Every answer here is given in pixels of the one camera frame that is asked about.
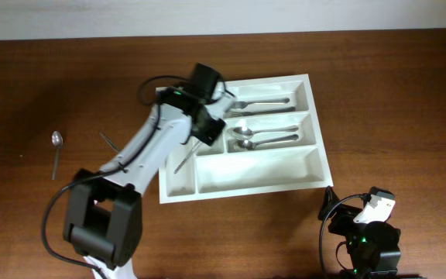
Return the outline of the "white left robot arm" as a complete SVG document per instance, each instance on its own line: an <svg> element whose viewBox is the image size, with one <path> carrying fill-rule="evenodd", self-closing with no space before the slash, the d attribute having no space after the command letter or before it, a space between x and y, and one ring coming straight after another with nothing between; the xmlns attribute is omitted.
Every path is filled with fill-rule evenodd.
<svg viewBox="0 0 446 279"><path fill-rule="evenodd" d="M132 255L142 237L142 197L170 153L194 137L210 146L221 135L235 101L193 88L159 91L148 121L96 173L81 169L70 193L63 237L96 278L133 278Z"/></svg>

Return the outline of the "small steel teaspoon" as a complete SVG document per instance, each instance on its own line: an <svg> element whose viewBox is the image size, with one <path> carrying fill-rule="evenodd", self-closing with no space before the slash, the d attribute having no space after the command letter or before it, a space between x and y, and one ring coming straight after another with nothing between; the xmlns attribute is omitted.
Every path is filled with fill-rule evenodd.
<svg viewBox="0 0 446 279"><path fill-rule="evenodd" d="M99 136L111 147L116 153L119 152L119 148L103 133L100 132Z"/></svg>

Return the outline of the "patterned handle steel spoon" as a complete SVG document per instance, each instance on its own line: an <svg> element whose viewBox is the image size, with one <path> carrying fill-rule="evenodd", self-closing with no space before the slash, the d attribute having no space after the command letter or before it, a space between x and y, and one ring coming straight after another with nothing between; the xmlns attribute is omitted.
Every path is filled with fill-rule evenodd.
<svg viewBox="0 0 446 279"><path fill-rule="evenodd" d="M55 180L57 177L57 170L60 161L60 150L63 147L63 137L59 131L54 131L52 134L52 143L55 147L56 153L53 161L53 172L52 179Z"/></svg>

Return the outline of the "steel fork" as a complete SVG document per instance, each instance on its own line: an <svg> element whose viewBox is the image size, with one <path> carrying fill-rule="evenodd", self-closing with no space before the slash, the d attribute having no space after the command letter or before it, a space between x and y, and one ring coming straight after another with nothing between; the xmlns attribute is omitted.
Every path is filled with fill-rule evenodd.
<svg viewBox="0 0 446 279"><path fill-rule="evenodd" d="M245 109L250 105L282 105L290 102L289 98L274 98L268 100L255 101L236 101L232 104L231 109Z"/></svg>
<svg viewBox="0 0 446 279"><path fill-rule="evenodd" d="M276 114L276 113L284 113L284 112L295 112L295 107L287 107L287 108L277 108L270 110L261 110L255 112L236 112L230 111L225 117L226 118L237 118L237 117L246 117L246 116L254 116L254 115L268 115L268 114Z"/></svg>

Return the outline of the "steel tongs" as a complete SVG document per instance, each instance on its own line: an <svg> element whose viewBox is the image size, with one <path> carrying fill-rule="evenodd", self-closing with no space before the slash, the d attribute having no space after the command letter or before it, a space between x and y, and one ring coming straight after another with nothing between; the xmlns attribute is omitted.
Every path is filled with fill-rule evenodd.
<svg viewBox="0 0 446 279"><path fill-rule="evenodd" d="M174 174L177 174L180 171L180 169L186 164L186 162L197 152L197 150L201 147L201 145L202 145L201 141L197 141L194 144L194 146L190 149L185 158L183 158L180 164L173 171Z"/></svg>

